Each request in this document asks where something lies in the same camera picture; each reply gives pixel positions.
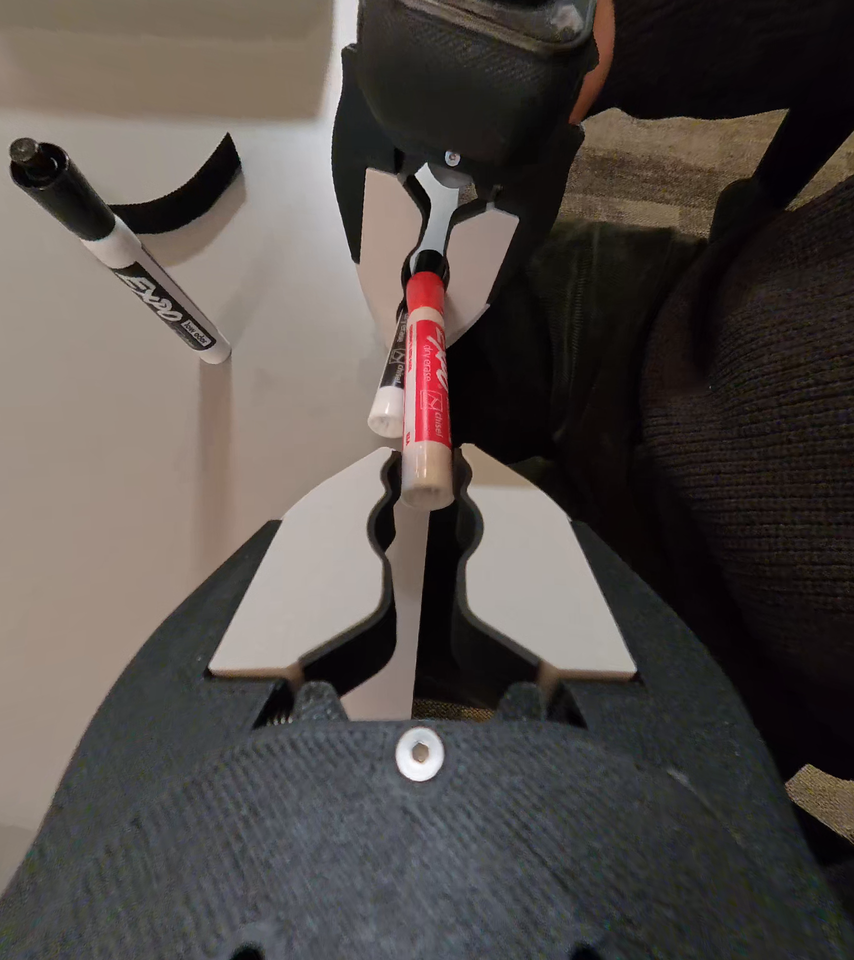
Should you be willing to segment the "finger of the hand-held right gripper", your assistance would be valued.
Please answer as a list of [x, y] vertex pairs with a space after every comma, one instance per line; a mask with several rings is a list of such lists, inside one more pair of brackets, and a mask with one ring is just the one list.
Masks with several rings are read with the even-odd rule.
[[428, 195], [415, 176], [368, 168], [361, 217], [361, 292], [378, 338], [388, 347], [395, 336], [402, 272], [421, 245], [428, 220]]
[[455, 224], [446, 247], [449, 280], [444, 326], [456, 343], [489, 309], [493, 288], [513, 243], [519, 219], [496, 208]]

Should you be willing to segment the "person's right hand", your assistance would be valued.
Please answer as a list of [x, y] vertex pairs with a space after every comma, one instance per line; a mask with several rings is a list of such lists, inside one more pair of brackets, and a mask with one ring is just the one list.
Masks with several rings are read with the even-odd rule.
[[593, 39], [598, 50], [598, 63], [581, 84], [570, 117], [571, 125], [579, 125], [588, 117], [610, 75], [615, 43], [615, 10], [613, 1], [597, 1], [593, 22]]

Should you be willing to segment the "red dry erase marker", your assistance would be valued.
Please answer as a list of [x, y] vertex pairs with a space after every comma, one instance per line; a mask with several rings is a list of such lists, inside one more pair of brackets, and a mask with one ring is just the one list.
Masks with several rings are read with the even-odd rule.
[[445, 294], [439, 267], [418, 266], [406, 285], [400, 498], [423, 512], [445, 509], [454, 500]]

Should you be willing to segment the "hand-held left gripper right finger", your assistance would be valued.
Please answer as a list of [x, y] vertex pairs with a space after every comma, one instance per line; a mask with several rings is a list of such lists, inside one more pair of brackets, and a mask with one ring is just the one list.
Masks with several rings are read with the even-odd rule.
[[473, 444], [460, 505], [474, 523], [457, 571], [463, 669], [496, 683], [628, 682], [637, 664], [566, 511]]

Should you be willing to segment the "black table frame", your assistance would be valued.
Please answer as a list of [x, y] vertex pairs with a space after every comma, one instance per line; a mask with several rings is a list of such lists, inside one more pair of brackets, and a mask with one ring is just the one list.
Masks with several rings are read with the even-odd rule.
[[756, 222], [766, 213], [785, 210], [852, 129], [854, 109], [789, 109], [753, 173], [721, 191], [708, 234], [710, 242]]

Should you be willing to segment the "black dry erase marker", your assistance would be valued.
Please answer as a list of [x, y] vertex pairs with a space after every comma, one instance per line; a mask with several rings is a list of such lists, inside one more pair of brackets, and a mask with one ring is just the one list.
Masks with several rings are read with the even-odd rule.
[[76, 236], [200, 360], [218, 365], [229, 359], [231, 346], [224, 334], [108, 206], [65, 150], [21, 137], [10, 144], [9, 158], [13, 183]]
[[404, 428], [407, 324], [406, 302], [401, 301], [383, 373], [367, 417], [368, 428], [377, 436], [390, 440], [401, 438]]

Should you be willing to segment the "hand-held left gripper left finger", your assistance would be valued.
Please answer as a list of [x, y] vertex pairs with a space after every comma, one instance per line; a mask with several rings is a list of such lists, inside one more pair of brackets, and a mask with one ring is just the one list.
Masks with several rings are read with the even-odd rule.
[[377, 448], [285, 513], [209, 661], [213, 676], [360, 687], [389, 663], [398, 471], [398, 452]]

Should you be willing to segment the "person's right forearm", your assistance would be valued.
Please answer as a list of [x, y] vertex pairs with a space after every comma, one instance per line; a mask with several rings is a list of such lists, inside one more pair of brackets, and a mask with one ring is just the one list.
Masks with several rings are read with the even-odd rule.
[[854, 1], [615, 1], [589, 114], [734, 118], [854, 108]]

